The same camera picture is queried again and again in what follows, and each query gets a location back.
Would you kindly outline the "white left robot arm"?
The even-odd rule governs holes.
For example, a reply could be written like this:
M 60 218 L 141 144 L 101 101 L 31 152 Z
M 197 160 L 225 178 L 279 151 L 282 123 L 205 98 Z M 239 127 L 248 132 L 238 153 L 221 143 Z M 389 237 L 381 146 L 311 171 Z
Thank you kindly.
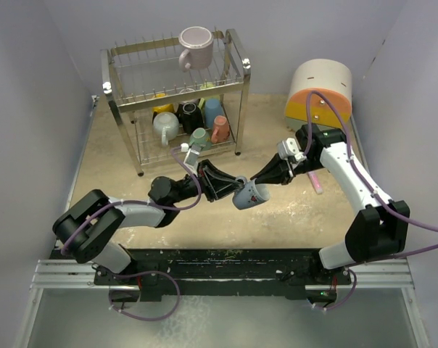
M 206 159 L 199 163 L 197 172 L 178 181 L 156 177 L 146 200 L 123 201 L 94 189 L 59 217 L 52 230 L 63 243 L 64 256 L 78 263 L 93 262 L 108 269 L 118 283 L 128 284 L 136 277 L 136 266 L 129 252 L 111 241 L 117 229 L 165 227 L 180 211 L 198 204 L 202 196 L 214 202 L 244 188 L 244 184 L 243 178 L 220 171 Z

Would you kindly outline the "teal cup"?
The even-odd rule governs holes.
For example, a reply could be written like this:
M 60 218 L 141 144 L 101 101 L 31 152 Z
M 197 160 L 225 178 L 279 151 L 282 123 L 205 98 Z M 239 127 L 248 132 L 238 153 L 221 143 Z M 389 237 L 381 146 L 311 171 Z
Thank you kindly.
M 197 128 L 190 135 L 189 145 L 200 146 L 202 151 L 207 151 L 211 149 L 212 142 L 209 132 L 205 128 Z

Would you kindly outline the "lilac mug black handle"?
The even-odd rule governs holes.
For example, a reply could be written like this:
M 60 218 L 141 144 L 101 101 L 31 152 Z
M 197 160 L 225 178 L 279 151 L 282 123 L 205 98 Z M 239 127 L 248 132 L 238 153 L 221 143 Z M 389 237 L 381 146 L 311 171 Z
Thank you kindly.
M 193 93 L 197 91 L 196 89 L 193 88 L 182 88 L 179 92 L 179 94 L 186 94 L 186 93 Z

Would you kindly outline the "yellow mug black handle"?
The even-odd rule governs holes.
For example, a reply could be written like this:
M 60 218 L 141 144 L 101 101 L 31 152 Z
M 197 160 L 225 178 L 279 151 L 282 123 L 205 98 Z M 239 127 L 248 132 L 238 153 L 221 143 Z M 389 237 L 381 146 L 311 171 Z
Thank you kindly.
M 164 98 L 166 96 L 167 96 L 166 93 L 156 93 L 153 96 L 153 98 L 159 99 L 159 98 Z M 156 117 L 159 113 L 162 113 L 162 112 L 171 112 L 171 113 L 175 114 L 175 108 L 174 108 L 173 104 L 159 104 L 159 105 L 152 107 L 152 111 L 153 111 L 153 117 Z

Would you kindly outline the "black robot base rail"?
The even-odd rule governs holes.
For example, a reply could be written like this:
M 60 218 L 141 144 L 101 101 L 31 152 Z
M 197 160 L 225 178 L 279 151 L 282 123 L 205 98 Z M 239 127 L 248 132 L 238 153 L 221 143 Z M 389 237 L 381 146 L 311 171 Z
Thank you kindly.
M 98 286 L 140 288 L 141 300 L 163 296 L 284 297 L 335 299 L 335 285 L 349 285 L 343 268 L 327 270 L 317 249 L 130 249 L 122 274 L 94 267 Z

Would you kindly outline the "grey mug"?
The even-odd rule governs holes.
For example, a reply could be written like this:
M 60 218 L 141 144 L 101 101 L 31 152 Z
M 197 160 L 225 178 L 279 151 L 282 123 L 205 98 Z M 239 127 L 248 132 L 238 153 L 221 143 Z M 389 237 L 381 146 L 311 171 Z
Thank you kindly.
M 270 192 L 265 184 L 257 183 L 255 179 L 247 180 L 244 176 L 238 176 L 236 181 L 241 184 L 232 198 L 236 209 L 246 210 L 270 199 Z

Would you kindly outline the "terracotta mug white inside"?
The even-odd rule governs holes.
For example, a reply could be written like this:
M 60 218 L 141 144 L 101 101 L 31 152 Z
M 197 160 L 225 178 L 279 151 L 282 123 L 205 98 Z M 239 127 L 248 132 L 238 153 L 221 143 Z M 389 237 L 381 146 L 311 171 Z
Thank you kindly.
M 228 120 L 223 115 L 215 117 L 212 128 L 211 142 L 213 144 L 222 143 L 228 140 L 230 126 Z

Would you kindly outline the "black mug cream inside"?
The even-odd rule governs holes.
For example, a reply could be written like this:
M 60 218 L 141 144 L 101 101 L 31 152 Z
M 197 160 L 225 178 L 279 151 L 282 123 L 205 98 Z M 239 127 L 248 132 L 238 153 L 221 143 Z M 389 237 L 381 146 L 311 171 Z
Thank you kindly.
M 193 102 L 179 105 L 178 115 L 185 133 L 191 135 L 197 128 L 204 127 L 200 108 Z

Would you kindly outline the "blue cup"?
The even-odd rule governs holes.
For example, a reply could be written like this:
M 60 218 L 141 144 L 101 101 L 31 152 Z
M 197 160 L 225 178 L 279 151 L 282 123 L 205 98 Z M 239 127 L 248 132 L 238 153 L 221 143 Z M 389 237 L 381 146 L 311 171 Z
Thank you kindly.
M 208 99 L 204 104 L 204 122 L 207 128 L 212 128 L 218 115 L 223 115 L 222 104 L 219 99 Z

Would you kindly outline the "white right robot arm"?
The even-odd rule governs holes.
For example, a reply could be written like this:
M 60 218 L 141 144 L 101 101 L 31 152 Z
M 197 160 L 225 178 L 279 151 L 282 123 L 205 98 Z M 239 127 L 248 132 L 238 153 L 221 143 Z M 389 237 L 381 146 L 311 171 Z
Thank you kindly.
M 377 186 L 338 128 L 303 125 L 293 138 L 278 144 L 271 161 L 251 179 L 257 184 L 286 185 L 296 175 L 321 168 L 340 185 L 355 219 L 342 241 L 318 250 L 318 261 L 309 267 L 310 277 L 316 283 L 327 283 L 336 268 L 403 251 L 408 224 L 395 214 L 409 217 L 409 206 L 394 201 Z

